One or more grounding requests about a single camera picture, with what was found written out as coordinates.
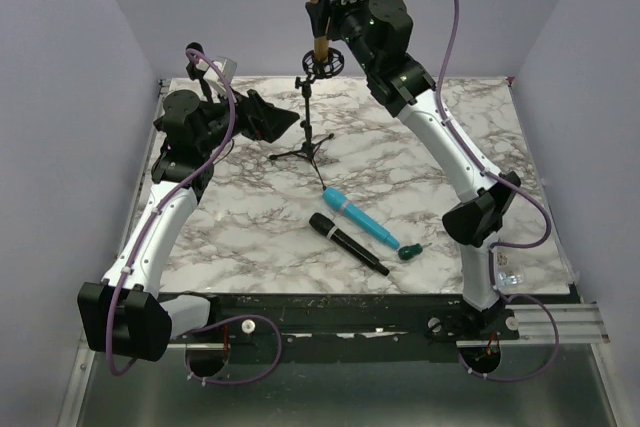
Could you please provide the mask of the black tripod mic stand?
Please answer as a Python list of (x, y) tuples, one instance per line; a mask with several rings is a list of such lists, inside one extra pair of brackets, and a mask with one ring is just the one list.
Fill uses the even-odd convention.
[(330, 133), (319, 141), (313, 140), (313, 128), (311, 125), (310, 99), (312, 96), (312, 84), (316, 80), (326, 80), (338, 76), (344, 68), (344, 57), (337, 49), (329, 47), (324, 60), (314, 51), (308, 51), (302, 59), (302, 68), (306, 77), (302, 80), (300, 77), (295, 79), (295, 88), (300, 91), (304, 99), (305, 117), (301, 121), (300, 126), (304, 130), (304, 141), (301, 147), (289, 152), (280, 154), (271, 154), (268, 159), (276, 161), (287, 157), (297, 157), (307, 161), (316, 172), (320, 181), (322, 190), (326, 189), (326, 185), (320, 173), (319, 167), (315, 161), (315, 156), (320, 147), (327, 141), (334, 138), (334, 134)]

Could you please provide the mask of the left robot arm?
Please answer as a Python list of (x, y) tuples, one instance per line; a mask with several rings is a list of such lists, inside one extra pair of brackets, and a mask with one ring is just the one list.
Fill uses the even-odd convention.
[(201, 296), (160, 301), (160, 281), (183, 225), (207, 189), (214, 161), (236, 135), (273, 143), (300, 116), (275, 107), (256, 91), (235, 100), (203, 100), (187, 89), (170, 93), (155, 128), (164, 133), (151, 169), (144, 211), (113, 266), (98, 283), (86, 282), (77, 302), (89, 347), (96, 352), (159, 360), (170, 340), (191, 333), (214, 340), (220, 315)]

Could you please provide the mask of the blue microphone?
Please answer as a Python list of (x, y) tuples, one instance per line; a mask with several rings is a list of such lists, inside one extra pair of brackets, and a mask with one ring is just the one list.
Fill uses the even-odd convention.
[(372, 235), (383, 244), (394, 250), (400, 248), (399, 241), (380, 223), (357, 207), (345, 194), (333, 187), (326, 187), (322, 195), (324, 201), (336, 212), (341, 213)]

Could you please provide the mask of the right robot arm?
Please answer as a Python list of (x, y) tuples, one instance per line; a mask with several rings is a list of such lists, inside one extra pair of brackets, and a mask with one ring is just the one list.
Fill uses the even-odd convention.
[(344, 42), (374, 99), (414, 133), (453, 186), (459, 202), (442, 222), (462, 259), (463, 299), (470, 308), (461, 312), (460, 326), (471, 338), (485, 337), (496, 327), (491, 308), (499, 302), (489, 246), (515, 197), (507, 185), (519, 184), (518, 175), (483, 159), (450, 111), (438, 105), (434, 79), (407, 51), (413, 21), (403, 0), (310, 0), (305, 8), (315, 54), (326, 59), (329, 42)]

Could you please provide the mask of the black microphone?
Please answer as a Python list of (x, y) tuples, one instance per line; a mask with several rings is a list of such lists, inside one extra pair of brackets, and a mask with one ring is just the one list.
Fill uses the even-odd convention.
[(381, 263), (378, 257), (342, 231), (325, 215), (319, 212), (313, 213), (309, 218), (309, 225), (317, 233), (335, 243), (371, 270), (383, 276), (389, 275), (389, 269)]

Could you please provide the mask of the gold microphone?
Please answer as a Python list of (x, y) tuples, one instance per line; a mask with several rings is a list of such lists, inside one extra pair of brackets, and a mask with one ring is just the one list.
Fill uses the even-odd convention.
[[(311, 3), (317, 4), (320, 0), (310, 0)], [(329, 59), (329, 41), (326, 36), (320, 36), (314, 39), (314, 58), (316, 61), (326, 64)]]

